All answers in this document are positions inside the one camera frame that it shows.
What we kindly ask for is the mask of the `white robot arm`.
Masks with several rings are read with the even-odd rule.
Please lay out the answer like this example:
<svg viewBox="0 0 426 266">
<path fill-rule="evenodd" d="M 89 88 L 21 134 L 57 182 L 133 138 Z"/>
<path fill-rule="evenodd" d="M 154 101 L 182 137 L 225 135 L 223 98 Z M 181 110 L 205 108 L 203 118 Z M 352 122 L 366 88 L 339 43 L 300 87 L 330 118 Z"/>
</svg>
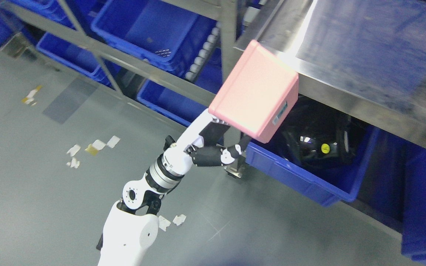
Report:
<svg viewBox="0 0 426 266">
<path fill-rule="evenodd" d="M 246 150 L 252 138 L 243 135 L 232 146 L 219 141 L 231 123 L 204 110 L 178 139 L 166 136 L 163 152 L 139 180 L 127 182 L 112 205 L 97 244 L 99 266 L 138 266 L 158 235 L 162 199 L 191 167 L 228 166 Z"/>
</svg>

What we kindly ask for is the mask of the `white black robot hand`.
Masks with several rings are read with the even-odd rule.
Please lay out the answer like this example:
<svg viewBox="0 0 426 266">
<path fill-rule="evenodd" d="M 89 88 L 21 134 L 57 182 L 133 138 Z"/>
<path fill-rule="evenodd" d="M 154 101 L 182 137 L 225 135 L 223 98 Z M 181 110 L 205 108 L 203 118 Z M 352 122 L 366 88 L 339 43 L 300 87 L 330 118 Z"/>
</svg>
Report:
<svg viewBox="0 0 426 266">
<path fill-rule="evenodd" d="M 217 167 L 235 162 L 245 152 L 252 140 L 244 135 L 232 146 L 217 143 L 230 125 L 204 110 L 182 133 L 171 147 L 171 170 L 175 174 L 186 174 L 192 166 Z"/>
</svg>

